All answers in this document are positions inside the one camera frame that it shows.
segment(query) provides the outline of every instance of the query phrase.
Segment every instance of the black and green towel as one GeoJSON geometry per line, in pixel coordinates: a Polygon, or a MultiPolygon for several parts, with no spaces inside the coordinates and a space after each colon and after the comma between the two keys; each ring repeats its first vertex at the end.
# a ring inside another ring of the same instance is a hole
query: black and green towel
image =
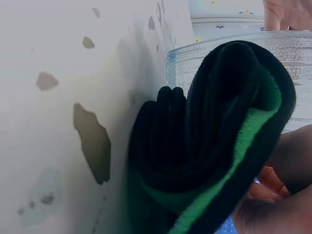
{"type": "Polygon", "coordinates": [[[187,98],[163,87],[136,118],[129,160],[169,234],[212,234],[274,150],[295,106],[293,82],[266,49],[225,43],[203,60],[187,98]]]}

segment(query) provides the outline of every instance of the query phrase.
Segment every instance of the white wall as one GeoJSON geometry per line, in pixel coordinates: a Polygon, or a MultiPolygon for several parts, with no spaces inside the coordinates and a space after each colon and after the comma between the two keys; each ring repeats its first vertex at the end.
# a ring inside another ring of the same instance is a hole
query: white wall
{"type": "Polygon", "coordinates": [[[0,28],[0,233],[161,228],[143,194],[131,227],[127,145],[193,41],[187,1],[0,0],[0,28]]]}

